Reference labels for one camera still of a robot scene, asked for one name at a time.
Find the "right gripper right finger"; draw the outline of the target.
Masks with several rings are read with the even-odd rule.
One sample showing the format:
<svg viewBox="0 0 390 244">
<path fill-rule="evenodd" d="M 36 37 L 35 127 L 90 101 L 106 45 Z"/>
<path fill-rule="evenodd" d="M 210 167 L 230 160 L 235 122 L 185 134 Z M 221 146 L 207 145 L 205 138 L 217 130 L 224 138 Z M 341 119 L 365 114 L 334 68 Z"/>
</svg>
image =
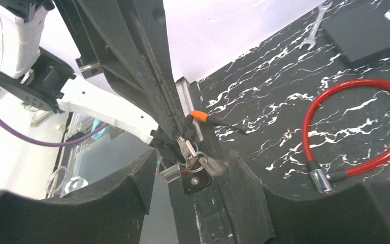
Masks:
<svg viewBox="0 0 390 244">
<path fill-rule="evenodd" d="M 228 162 L 238 243 L 390 243 L 390 181 L 321 194 Z"/>
</svg>

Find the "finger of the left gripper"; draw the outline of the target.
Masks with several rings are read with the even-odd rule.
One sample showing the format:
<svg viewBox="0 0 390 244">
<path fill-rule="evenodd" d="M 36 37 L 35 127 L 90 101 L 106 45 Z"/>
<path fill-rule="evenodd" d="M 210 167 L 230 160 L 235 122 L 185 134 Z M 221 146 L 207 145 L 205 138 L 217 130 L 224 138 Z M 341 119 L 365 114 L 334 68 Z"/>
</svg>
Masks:
<svg viewBox="0 0 390 244">
<path fill-rule="evenodd" d="M 122 13 L 150 77 L 147 97 L 153 118 L 168 135 L 182 135 L 185 115 L 174 82 L 162 1 L 121 1 Z"/>
<path fill-rule="evenodd" d="M 80 52 L 81 66 L 97 64 L 111 88 L 153 117 L 150 77 L 122 13 L 121 1 L 55 1 Z"/>
</svg>

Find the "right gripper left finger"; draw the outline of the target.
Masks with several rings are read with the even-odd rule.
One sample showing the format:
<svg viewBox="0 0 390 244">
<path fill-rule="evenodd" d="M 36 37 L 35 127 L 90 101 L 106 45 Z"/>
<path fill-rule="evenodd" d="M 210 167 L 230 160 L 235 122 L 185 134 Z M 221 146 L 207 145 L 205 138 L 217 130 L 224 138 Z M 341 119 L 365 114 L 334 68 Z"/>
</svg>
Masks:
<svg viewBox="0 0 390 244">
<path fill-rule="evenodd" d="M 0 243 L 139 243 L 156 152 L 66 194 L 36 200 L 0 190 Z"/>
</svg>

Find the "silver key bunch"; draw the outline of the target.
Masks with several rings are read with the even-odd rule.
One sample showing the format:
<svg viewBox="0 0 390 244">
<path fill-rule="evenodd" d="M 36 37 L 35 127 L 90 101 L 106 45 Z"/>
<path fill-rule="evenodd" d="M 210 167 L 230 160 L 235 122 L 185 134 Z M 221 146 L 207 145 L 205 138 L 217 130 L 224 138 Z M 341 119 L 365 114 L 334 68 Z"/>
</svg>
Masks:
<svg viewBox="0 0 390 244">
<path fill-rule="evenodd" d="M 216 160 L 207 156 L 202 151 L 196 151 L 187 139 L 181 135 L 176 136 L 177 143 L 180 147 L 181 154 L 185 160 L 184 169 L 178 173 L 199 173 L 206 171 L 210 177 L 218 177 L 224 174 L 229 167 L 229 162 L 224 160 Z"/>
</svg>

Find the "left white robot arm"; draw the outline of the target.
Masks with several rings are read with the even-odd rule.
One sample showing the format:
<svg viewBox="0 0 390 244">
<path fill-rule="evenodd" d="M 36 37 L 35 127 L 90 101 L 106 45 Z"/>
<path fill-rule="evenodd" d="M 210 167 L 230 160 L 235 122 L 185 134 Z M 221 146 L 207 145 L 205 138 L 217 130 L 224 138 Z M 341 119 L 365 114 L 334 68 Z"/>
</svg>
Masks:
<svg viewBox="0 0 390 244">
<path fill-rule="evenodd" d="M 58 10 L 82 71 L 40 46 Z M 145 143 L 187 131 L 162 1 L 0 1 L 0 88 L 44 111 L 85 114 Z"/>
</svg>

